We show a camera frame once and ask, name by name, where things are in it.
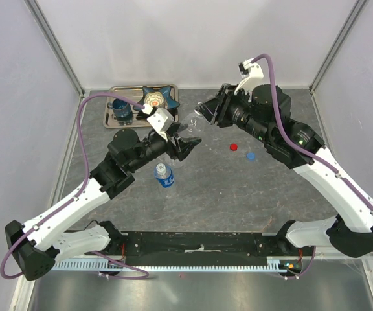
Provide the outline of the blue label small bottle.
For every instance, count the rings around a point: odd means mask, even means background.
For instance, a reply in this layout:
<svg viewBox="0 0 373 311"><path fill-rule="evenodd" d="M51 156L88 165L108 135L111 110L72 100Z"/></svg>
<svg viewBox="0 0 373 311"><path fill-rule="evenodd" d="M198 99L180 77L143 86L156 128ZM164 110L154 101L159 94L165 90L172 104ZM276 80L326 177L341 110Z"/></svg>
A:
<svg viewBox="0 0 373 311"><path fill-rule="evenodd" d="M167 173L164 176L158 175L158 173L156 173L156 170L154 170L154 177L164 188L171 187L174 184L174 174L172 172L172 169L168 165L166 165L166 168Z"/></svg>

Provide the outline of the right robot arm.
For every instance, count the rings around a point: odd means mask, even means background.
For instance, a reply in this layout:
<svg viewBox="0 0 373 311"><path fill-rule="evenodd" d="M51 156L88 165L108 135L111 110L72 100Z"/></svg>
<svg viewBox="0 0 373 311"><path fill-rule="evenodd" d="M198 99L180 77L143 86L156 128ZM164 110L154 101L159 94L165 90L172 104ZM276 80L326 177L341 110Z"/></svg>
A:
<svg viewBox="0 0 373 311"><path fill-rule="evenodd" d="M209 124L237 126L260 141L273 159L313 185L336 210L324 220L286 222L275 240L281 254L306 246L332 246L353 258L373 253L373 199L341 168L311 126L291 118L291 97L278 86L264 84L246 93L224 84L196 111Z"/></svg>

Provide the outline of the white QR bottle cap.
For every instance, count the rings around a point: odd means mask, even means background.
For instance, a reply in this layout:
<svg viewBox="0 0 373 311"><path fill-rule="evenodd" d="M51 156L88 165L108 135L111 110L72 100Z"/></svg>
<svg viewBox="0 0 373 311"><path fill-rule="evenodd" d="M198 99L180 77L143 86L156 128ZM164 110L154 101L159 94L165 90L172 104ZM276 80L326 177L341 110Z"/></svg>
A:
<svg viewBox="0 0 373 311"><path fill-rule="evenodd" d="M195 107L195 112L196 112L196 113L201 113L201 111L202 111L202 103L199 102L199 103L196 105L196 107Z"/></svg>

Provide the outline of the red bottle cap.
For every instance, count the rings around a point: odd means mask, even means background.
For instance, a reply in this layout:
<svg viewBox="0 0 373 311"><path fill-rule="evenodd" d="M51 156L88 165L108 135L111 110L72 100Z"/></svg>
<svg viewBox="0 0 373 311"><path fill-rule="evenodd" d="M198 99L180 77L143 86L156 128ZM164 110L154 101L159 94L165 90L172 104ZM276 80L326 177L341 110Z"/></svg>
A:
<svg viewBox="0 0 373 311"><path fill-rule="evenodd" d="M235 143L232 143L229 148L231 151L235 152L238 150L238 145Z"/></svg>

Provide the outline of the white blue-print bottle cap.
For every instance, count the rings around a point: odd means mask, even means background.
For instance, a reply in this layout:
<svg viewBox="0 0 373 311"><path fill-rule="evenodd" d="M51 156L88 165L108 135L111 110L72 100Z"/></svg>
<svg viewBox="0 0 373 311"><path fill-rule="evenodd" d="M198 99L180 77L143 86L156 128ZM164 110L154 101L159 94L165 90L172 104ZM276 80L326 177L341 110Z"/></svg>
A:
<svg viewBox="0 0 373 311"><path fill-rule="evenodd" d="M164 163L157 164L155 170L156 170L156 173L158 173L158 175L161 175L161 176L164 176L167 173L167 168Z"/></svg>

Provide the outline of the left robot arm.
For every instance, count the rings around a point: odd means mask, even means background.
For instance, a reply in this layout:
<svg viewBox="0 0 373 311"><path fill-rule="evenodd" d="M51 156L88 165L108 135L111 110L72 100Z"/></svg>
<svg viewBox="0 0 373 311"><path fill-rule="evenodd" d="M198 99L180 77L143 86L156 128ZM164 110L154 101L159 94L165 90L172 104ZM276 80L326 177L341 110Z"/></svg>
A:
<svg viewBox="0 0 373 311"><path fill-rule="evenodd" d="M108 152L84 181L44 213L24 223L11 221L5 227L8 257L13 257L20 274L28 281L39 279L56 263L85 253L114 255L127 236L110 221L70 233L69 228L97 207L111 201L134 181L134 173L162 154L182 161L202 140L181 137L180 125L169 127L169 139L152 130L139 139L132 129L119 130L108 144Z"/></svg>

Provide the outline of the clear small bottle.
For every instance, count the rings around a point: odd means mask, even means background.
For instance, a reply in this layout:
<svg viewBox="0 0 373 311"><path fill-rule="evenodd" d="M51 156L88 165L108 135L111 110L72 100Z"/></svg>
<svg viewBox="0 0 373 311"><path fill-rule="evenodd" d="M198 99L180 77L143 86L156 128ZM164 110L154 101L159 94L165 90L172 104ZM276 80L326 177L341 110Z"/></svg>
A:
<svg viewBox="0 0 373 311"><path fill-rule="evenodd" d="M183 139L189 138L202 138L203 130L205 129L207 122L205 118L198 113L196 110L186 115L180 121L180 127L177 131L179 136ZM188 157L182 161L178 159L171 159L169 155L165 154L163 157L164 162L171 168L181 168L185 166L192 157L192 152Z"/></svg>

